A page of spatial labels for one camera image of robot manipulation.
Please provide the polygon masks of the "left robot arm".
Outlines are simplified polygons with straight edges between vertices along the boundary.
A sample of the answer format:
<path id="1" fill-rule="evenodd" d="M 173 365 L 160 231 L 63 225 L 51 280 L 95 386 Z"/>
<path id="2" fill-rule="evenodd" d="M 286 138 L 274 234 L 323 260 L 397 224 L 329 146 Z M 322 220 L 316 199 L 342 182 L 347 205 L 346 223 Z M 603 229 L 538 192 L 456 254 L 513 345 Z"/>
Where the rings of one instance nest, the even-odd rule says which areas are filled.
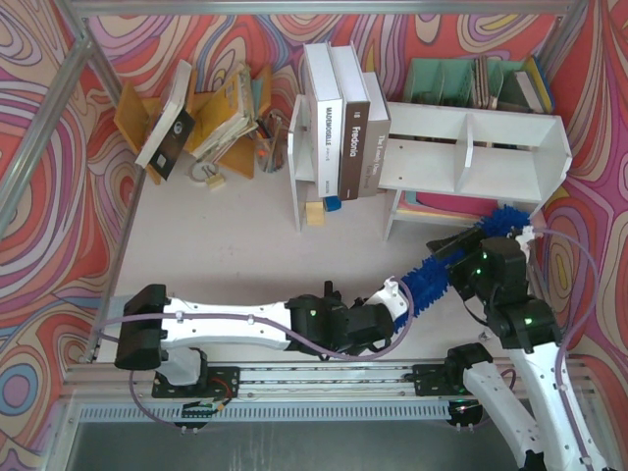
<path id="1" fill-rule="evenodd" d="M 253 345 L 319 359 L 356 357 L 390 347 L 396 321 L 407 310 L 392 280 L 351 306 L 331 283 L 322 296 L 245 306 L 170 297 L 165 286 L 153 284 L 124 306 L 114 364 L 155 371 L 175 388 L 199 386 L 208 375 L 201 351 L 208 344 Z"/>

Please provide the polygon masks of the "blue microfiber duster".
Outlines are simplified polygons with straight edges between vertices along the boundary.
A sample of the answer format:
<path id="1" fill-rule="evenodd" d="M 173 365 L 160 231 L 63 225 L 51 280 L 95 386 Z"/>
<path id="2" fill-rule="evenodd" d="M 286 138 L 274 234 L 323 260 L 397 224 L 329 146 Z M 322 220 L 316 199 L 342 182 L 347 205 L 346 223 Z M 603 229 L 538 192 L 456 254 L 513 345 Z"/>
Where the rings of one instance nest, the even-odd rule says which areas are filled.
<path id="1" fill-rule="evenodd" d="M 491 216 L 482 217 L 470 228 L 481 228 L 486 233 L 485 238 L 489 238 L 494 236 L 508 237 L 513 235 L 515 230 L 520 230 L 527 225 L 530 225 L 530 215 L 527 212 L 505 205 L 498 207 Z M 444 296 L 447 289 L 451 287 L 448 268 L 462 258 L 460 256 L 440 261 L 431 254 L 418 267 L 411 269 L 401 278 L 405 285 L 403 291 L 408 300 L 413 303 L 408 314 L 408 320 L 410 317 L 417 318 Z M 394 326 L 394 331 L 398 333 L 405 328 L 406 324 L 401 328 Z"/>

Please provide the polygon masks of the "black plastic clip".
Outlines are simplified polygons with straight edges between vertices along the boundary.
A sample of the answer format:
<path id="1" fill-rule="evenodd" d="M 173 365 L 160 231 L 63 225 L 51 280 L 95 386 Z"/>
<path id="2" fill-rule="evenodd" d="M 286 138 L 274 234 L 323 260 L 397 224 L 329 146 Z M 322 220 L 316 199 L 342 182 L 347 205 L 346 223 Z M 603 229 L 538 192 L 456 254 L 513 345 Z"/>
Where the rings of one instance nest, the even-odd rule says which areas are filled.
<path id="1" fill-rule="evenodd" d="M 335 285 L 331 280 L 324 281 L 324 297 L 338 302 L 342 300 L 340 292 L 335 289 Z"/>

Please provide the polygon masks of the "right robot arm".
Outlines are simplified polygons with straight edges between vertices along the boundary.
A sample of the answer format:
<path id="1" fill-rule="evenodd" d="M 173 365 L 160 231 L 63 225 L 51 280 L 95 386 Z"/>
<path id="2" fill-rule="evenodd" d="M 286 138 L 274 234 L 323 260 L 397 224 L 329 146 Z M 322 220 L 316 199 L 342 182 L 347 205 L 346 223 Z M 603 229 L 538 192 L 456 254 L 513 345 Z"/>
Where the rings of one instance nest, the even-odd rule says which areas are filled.
<path id="1" fill-rule="evenodd" d="M 550 306 L 528 291 L 529 245 L 541 234 L 532 226 L 502 236 L 474 228 L 428 242 L 460 298 L 482 303 L 485 324 L 521 377 L 529 403 L 520 402 L 477 342 L 448 351 L 445 376 L 484 407 L 519 469 L 606 470 L 567 370 L 568 336 Z"/>

